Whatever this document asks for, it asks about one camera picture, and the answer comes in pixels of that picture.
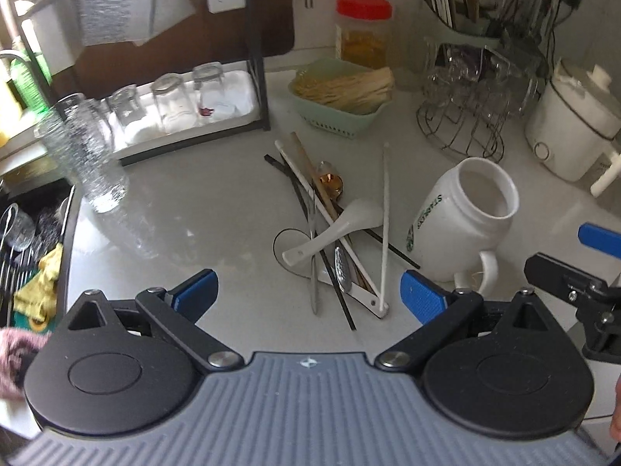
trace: faucet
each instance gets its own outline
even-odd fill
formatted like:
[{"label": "faucet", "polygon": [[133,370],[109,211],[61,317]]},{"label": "faucet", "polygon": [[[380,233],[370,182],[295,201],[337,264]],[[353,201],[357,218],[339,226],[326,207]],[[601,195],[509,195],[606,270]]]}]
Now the faucet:
[{"label": "faucet", "polygon": [[26,67],[26,69],[28,70],[28,72],[30,73],[30,76],[32,76],[32,79],[35,81],[36,89],[38,90],[39,94],[45,101],[45,104],[48,107],[52,107],[54,105],[54,103],[52,103],[52,100],[50,99],[50,96],[48,95],[49,87],[47,83],[45,83],[45,85],[41,84],[41,79],[35,73],[34,68],[30,64],[30,60],[26,57],[25,54],[22,54],[19,51],[13,51],[9,49],[5,51],[0,51],[0,59],[11,59],[11,60],[16,59],[18,61],[21,61]]}]

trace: white tray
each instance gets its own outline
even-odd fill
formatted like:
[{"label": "white tray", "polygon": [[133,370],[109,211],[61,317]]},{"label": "white tray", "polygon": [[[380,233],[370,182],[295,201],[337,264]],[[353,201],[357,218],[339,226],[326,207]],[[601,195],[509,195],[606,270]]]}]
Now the white tray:
[{"label": "white tray", "polygon": [[[190,94],[192,101],[194,101],[196,95],[191,77],[191,73],[183,74],[187,92]],[[141,152],[149,151],[178,141],[183,141],[185,139],[194,138],[196,136],[208,135],[209,133],[217,133],[231,128],[244,126],[259,119],[259,104],[257,102],[257,96],[255,95],[254,85],[250,74],[244,70],[232,70],[225,72],[224,83],[227,97],[231,100],[231,102],[234,102],[239,115],[228,119],[202,123],[187,130],[157,136],[156,138],[152,138],[147,141],[127,144],[125,141],[125,135],[123,134],[123,130],[121,129],[116,116],[111,113],[109,116],[109,122],[114,132],[113,156],[117,159],[126,158],[128,156],[133,156]],[[147,110],[147,114],[152,117],[154,121],[159,122],[159,116],[153,102],[153,95],[151,94],[150,86],[150,83],[139,86],[138,94],[145,110]]]}]

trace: pink cloth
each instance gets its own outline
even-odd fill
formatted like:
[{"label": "pink cloth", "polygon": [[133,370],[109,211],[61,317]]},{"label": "pink cloth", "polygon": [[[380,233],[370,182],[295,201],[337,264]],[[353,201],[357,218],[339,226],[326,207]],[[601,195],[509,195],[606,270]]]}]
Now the pink cloth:
[{"label": "pink cloth", "polygon": [[22,366],[22,355],[41,350],[51,333],[39,335],[26,329],[0,329],[0,398],[23,400],[24,392],[15,385],[17,372]]}]

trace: black chopstick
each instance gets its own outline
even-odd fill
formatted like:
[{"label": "black chopstick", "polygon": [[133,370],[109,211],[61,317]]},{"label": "black chopstick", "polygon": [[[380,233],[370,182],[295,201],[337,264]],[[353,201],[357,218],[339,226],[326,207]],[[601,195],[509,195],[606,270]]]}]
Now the black chopstick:
[{"label": "black chopstick", "polygon": [[[270,165],[277,168],[279,171],[283,172],[289,179],[291,180],[291,185],[293,186],[293,190],[296,192],[297,200],[300,203],[300,207],[302,208],[302,212],[304,213],[304,217],[308,220],[308,210],[306,208],[306,203],[302,198],[302,193],[300,192],[301,184],[299,183],[298,178],[295,176],[291,168],[287,164],[283,165],[282,163],[276,161],[269,154],[265,155],[265,161],[267,161]],[[337,294],[338,302],[341,304],[341,308],[343,309],[343,313],[345,314],[345,318],[347,319],[347,323],[352,331],[356,331],[356,324],[353,322],[352,314],[350,314],[349,308],[347,307],[347,303],[345,302],[345,298],[343,297],[343,292],[341,291],[341,286],[338,283],[336,275],[334,275],[334,271],[332,271],[332,267],[330,265],[330,261],[328,260],[328,256],[325,255],[325,251],[322,250],[319,252],[321,255],[321,259],[324,262],[325,269],[328,272],[328,276],[330,277],[330,282],[332,282],[332,287],[334,287],[334,292]]]},{"label": "black chopstick", "polygon": [[[276,161],[276,159],[274,159],[272,156],[270,156],[269,154],[266,154],[264,156],[265,161],[267,161],[270,165],[272,165],[274,168],[276,168],[278,171],[284,173],[285,175],[289,175],[289,173],[287,172],[287,169],[285,168],[285,166]],[[337,213],[340,215],[341,212],[343,212],[343,208],[338,205],[335,202],[332,202],[332,204],[334,205],[335,210],[337,211]],[[365,229],[364,232],[366,234],[368,234],[369,236],[373,237],[375,240],[377,240],[380,243],[384,243],[384,239],[382,238],[381,235],[378,235],[375,231],[373,231],[372,229]],[[411,264],[414,268],[416,268],[417,270],[420,270],[420,265],[416,264],[414,261],[412,261],[408,256],[406,256],[403,252],[401,252],[401,250],[397,249],[392,243],[388,244],[388,248],[390,249],[390,251],[393,254],[396,254],[397,256],[399,256],[401,259],[403,259],[406,263]]]}]

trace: black metal shelf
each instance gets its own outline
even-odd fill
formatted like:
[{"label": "black metal shelf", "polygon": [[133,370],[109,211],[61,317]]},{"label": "black metal shelf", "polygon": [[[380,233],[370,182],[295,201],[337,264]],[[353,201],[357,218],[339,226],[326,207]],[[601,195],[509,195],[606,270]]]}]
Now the black metal shelf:
[{"label": "black metal shelf", "polygon": [[[32,18],[32,16],[44,9],[49,5],[53,5],[57,0],[38,0],[34,2],[33,6],[22,16],[17,15],[17,10],[15,6],[15,2],[17,0],[8,0],[9,7],[12,14],[12,18],[14,19],[17,30],[20,35],[20,38],[24,44],[24,48],[26,50],[26,54],[30,60],[30,65],[32,67],[33,75],[35,76],[36,83],[40,86],[41,95],[47,102],[47,104],[52,108],[56,102],[59,100],[58,93],[54,89],[53,86],[49,85],[45,76],[43,75],[43,71],[39,66],[38,61],[36,60],[35,54],[28,42],[26,34],[23,29],[23,22],[26,19]],[[252,121],[249,124],[231,128],[228,130],[222,130],[217,133],[212,133],[209,135],[201,135],[194,138],[189,138],[185,140],[181,140],[169,145],[157,147],[150,151],[146,151],[140,154],[136,154],[134,156],[129,156],[122,160],[123,165],[128,165],[130,163],[136,163],[142,161],[144,159],[148,159],[157,155],[165,154],[167,152],[177,150],[179,148],[187,147],[190,145],[194,145],[197,143],[201,143],[203,141],[209,141],[212,139],[223,138],[229,135],[235,135],[237,133],[250,131],[254,129],[262,128],[264,130],[269,130],[269,111],[268,111],[268,98],[267,98],[267,87],[265,82],[265,66],[263,63],[263,54],[262,54],[262,43],[261,43],[261,30],[259,19],[257,18],[257,1],[256,0],[246,0],[245,7],[246,14],[246,46],[248,49],[248,57],[246,58],[246,67],[248,72],[250,73],[250,77],[252,78],[252,82],[255,88],[255,94],[257,95],[257,101],[259,103],[260,108],[260,116],[259,119]],[[66,116],[64,113],[60,113],[59,115],[65,119]]]}]

